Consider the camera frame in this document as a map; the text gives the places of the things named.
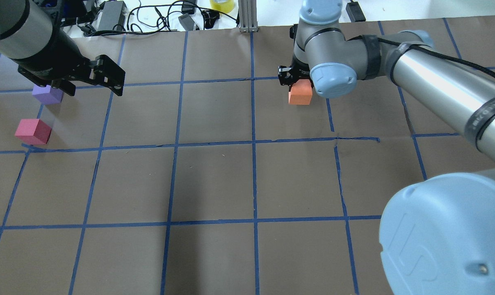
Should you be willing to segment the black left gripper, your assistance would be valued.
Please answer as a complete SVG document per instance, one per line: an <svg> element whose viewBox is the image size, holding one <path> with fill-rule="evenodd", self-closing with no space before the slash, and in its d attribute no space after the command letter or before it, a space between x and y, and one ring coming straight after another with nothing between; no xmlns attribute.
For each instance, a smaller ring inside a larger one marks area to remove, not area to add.
<svg viewBox="0 0 495 295"><path fill-rule="evenodd" d="M18 73L36 86L50 85L69 96L74 96L76 90L70 81L87 83L90 80L94 86L108 88L118 97L123 95L125 71L105 54L93 61L82 56L78 46L63 31L52 31L41 51L18 59L17 65Z"/></svg>

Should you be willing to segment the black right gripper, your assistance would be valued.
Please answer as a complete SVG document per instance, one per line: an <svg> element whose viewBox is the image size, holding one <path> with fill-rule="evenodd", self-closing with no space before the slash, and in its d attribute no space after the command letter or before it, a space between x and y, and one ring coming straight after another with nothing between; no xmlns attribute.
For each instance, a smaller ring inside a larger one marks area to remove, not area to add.
<svg viewBox="0 0 495 295"><path fill-rule="evenodd" d="M278 80L281 86L292 86L299 79L310 79L310 68L303 45L297 40L298 25L289 28L289 37L293 39L291 66L278 66Z"/></svg>

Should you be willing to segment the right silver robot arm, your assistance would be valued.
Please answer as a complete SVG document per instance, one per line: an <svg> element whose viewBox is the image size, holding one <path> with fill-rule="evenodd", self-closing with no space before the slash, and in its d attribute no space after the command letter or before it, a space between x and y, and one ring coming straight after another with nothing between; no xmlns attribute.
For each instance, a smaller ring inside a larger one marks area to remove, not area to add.
<svg viewBox="0 0 495 295"><path fill-rule="evenodd" d="M349 94L359 80L386 77L495 162L495 72L442 54L423 30L390 35L341 31L340 0L305 0L290 66L279 66L289 102ZM396 295L495 295L495 169L452 172L401 189L379 229L381 263Z"/></svg>

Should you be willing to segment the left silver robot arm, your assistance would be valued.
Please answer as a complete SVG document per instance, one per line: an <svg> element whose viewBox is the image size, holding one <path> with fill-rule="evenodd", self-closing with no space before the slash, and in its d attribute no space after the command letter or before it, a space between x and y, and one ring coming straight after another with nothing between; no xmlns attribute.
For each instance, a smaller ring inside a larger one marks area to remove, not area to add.
<svg viewBox="0 0 495 295"><path fill-rule="evenodd" d="M101 54L86 58L78 45L31 0L0 0L0 53L36 86L75 95L74 82L123 95L125 71Z"/></svg>

